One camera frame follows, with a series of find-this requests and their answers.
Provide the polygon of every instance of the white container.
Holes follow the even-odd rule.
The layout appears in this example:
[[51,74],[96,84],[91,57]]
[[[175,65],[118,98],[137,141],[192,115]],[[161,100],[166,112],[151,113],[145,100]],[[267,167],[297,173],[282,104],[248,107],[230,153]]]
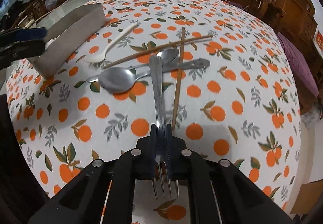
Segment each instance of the white container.
[[47,31],[45,43],[54,39],[42,55],[27,58],[45,79],[53,76],[66,59],[106,23],[102,4],[82,5]]

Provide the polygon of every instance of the chopstick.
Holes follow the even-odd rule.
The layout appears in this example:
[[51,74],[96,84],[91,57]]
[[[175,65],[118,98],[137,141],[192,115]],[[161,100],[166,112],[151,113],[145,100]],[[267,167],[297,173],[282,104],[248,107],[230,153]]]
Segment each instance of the chopstick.
[[[185,28],[183,27],[182,28],[182,34],[181,34],[181,42],[182,43],[180,44],[180,59],[178,61],[178,64],[181,64],[183,62],[184,40],[185,40]],[[178,104],[179,104],[179,101],[180,101],[181,75],[182,75],[182,69],[178,69],[178,71],[177,71],[177,80],[176,80],[176,89],[175,89],[175,98],[174,98],[173,118],[172,118],[172,130],[175,129],[177,112],[178,112]]]
[[145,51],[142,51],[142,52],[138,52],[136,54],[124,57],[124,58],[122,58],[120,60],[117,60],[117,61],[115,61],[115,62],[113,62],[111,64],[108,64],[108,65],[104,66],[103,69],[106,69],[106,68],[109,68],[109,67],[112,67],[112,66],[127,62],[127,61],[135,59],[135,58],[137,58],[139,56],[148,55],[148,54],[151,54],[151,53],[154,53],[154,52],[161,51],[162,49],[167,48],[169,46],[174,46],[174,45],[178,45],[178,44],[181,44],[181,43],[189,43],[189,42],[192,42],[192,41],[206,39],[206,38],[212,38],[212,37],[213,37],[213,35],[205,35],[205,36],[201,36],[201,37],[197,37],[197,38],[186,39],[184,41],[176,41],[176,42],[169,42],[168,44],[162,44],[162,45],[157,46],[155,48],[145,50]]

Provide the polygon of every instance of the tablecloth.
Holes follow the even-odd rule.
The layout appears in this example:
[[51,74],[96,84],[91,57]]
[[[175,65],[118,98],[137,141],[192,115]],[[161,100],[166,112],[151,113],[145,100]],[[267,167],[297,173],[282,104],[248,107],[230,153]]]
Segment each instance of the tablecloth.
[[[213,35],[211,40],[185,45],[185,61],[203,57],[211,65],[182,73],[173,134],[206,159],[229,159],[284,208],[298,168],[300,112],[293,75],[273,30],[219,0],[89,3],[103,5],[107,23],[57,74],[45,80],[24,59],[7,81],[17,140],[49,196],[93,159],[109,161],[134,148],[156,122],[150,77],[114,95],[97,82],[85,82],[100,73],[102,64],[83,59],[100,53],[129,24],[138,22],[139,27],[107,53],[109,61],[180,40],[182,27],[186,38]],[[148,58],[138,57],[120,66],[147,63]],[[164,74],[167,123],[172,119],[176,78],[176,71]],[[151,183],[136,182],[133,222],[189,222],[184,185],[180,193],[179,199],[156,200]]]

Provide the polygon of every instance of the pink cloth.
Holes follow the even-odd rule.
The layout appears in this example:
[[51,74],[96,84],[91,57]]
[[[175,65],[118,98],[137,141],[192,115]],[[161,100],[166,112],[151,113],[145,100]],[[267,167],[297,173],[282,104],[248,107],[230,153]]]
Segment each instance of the pink cloth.
[[319,89],[303,54],[281,33],[278,33],[277,37],[284,49],[293,75],[297,75],[304,86],[306,86],[314,96],[318,96]]

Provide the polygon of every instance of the metal rivet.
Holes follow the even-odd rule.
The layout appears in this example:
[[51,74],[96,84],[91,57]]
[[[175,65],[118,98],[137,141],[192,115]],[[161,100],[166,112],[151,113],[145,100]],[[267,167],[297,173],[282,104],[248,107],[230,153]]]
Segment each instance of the metal rivet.
[[190,156],[192,154],[192,151],[189,149],[183,149],[182,150],[182,155],[183,156]]
[[221,166],[224,166],[224,167],[228,167],[228,166],[230,166],[230,161],[229,161],[229,160],[227,160],[227,159],[222,159],[222,160],[220,161],[220,165],[221,165]]
[[138,148],[133,149],[133,150],[131,150],[131,154],[132,154],[133,156],[139,156],[139,155],[141,154],[141,150],[140,150],[140,149],[138,149]]
[[102,162],[102,160],[100,160],[100,159],[96,159],[96,160],[94,160],[94,161],[93,161],[93,163],[92,163],[92,165],[93,165],[94,167],[100,167],[100,166],[102,166],[102,164],[103,164],[103,162]]

